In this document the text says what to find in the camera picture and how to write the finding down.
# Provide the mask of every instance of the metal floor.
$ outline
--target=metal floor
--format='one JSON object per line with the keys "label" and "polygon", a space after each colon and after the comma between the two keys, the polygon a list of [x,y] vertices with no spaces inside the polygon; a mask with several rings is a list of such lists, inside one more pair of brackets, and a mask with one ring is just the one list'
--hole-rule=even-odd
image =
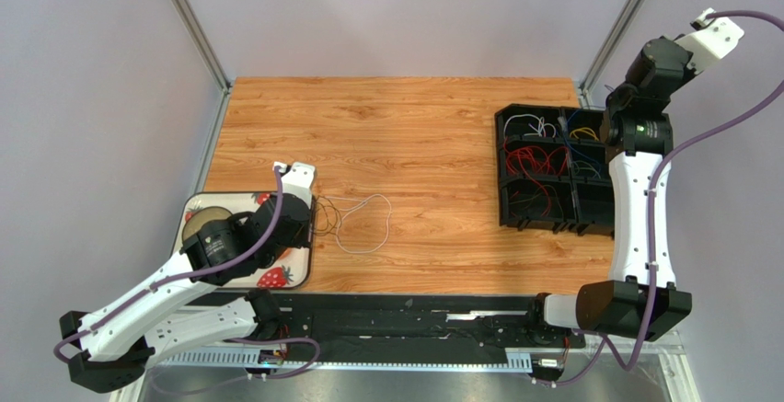
{"label": "metal floor", "polygon": [[[587,357],[570,355],[564,377],[577,373]],[[242,375],[232,368],[171,367],[157,378],[166,390],[191,390]],[[610,355],[578,384],[557,389],[531,385],[527,376],[507,373],[319,371],[281,381],[241,382],[197,396],[164,396],[145,386],[140,400],[418,402],[418,401],[623,401],[669,402],[657,355],[642,355],[632,373],[621,370]]]}

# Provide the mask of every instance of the blue wire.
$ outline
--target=blue wire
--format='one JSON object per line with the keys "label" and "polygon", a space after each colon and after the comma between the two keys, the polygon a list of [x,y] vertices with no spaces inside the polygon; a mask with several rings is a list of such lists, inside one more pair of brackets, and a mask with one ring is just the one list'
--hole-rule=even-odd
{"label": "blue wire", "polygon": [[571,121],[571,119],[574,118],[575,115],[577,115],[578,112],[580,112],[580,110],[576,109],[566,120],[566,131],[563,132],[563,141],[564,143],[566,143],[566,147],[568,147],[570,151],[572,151],[577,155],[582,155],[582,157],[585,158],[586,160],[593,161],[594,163],[596,163],[596,167],[598,168],[597,172],[602,172],[602,169],[604,169],[605,165],[599,163],[598,161],[594,160],[590,156],[583,154],[582,152],[574,149],[573,147],[571,147],[571,144],[569,144],[569,122]]}

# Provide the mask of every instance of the wooden table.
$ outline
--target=wooden table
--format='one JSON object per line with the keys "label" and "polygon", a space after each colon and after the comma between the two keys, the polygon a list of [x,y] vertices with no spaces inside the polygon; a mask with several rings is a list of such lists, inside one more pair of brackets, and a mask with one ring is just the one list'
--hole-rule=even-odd
{"label": "wooden table", "polygon": [[[319,195],[390,199],[388,242],[318,237],[303,291],[575,293],[606,279],[608,237],[498,226],[493,113],[513,102],[578,106],[563,78],[240,78],[206,190],[274,190],[272,162],[302,161]],[[386,207],[349,216],[343,244],[379,243]]]}

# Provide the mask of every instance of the strawberry print tray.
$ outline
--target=strawberry print tray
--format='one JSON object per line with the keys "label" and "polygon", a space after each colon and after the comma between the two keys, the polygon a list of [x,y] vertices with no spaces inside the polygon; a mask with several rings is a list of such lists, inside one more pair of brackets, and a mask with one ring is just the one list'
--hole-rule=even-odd
{"label": "strawberry print tray", "polygon": [[[231,213],[255,212],[269,197],[270,192],[197,193],[185,203],[172,251],[182,248],[183,231],[190,232],[189,235],[192,235],[192,231],[186,228],[189,227],[186,224],[190,220],[194,220],[196,223],[205,219],[226,218]],[[224,287],[243,289],[256,287],[267,289],[297,288],[305,283],[310,273],[310,251],[311,249],[306,247],[290,248],[283,252],[269,269],[256,270],[254,274],[246,278],[232,280]]]}

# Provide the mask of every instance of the yellow wire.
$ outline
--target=yellow wire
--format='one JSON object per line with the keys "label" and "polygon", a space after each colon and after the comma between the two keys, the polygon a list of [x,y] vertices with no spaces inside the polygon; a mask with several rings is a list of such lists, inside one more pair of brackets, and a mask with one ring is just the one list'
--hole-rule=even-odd
{"label": "yellow wire", "polygon": [[575,129],[574,131],[570,132],[569,133],[569,138],[580,138],[580,137],[577,136],[578,132],[582,132],[582,133],[588,135],[589,137],[593,138],[597,142],[599,141],[599,137],[596,136],[596,132],[594,132],[593,129],[591,129],[591,128],[587,127],[587,126],[583,127],[583,128]]}

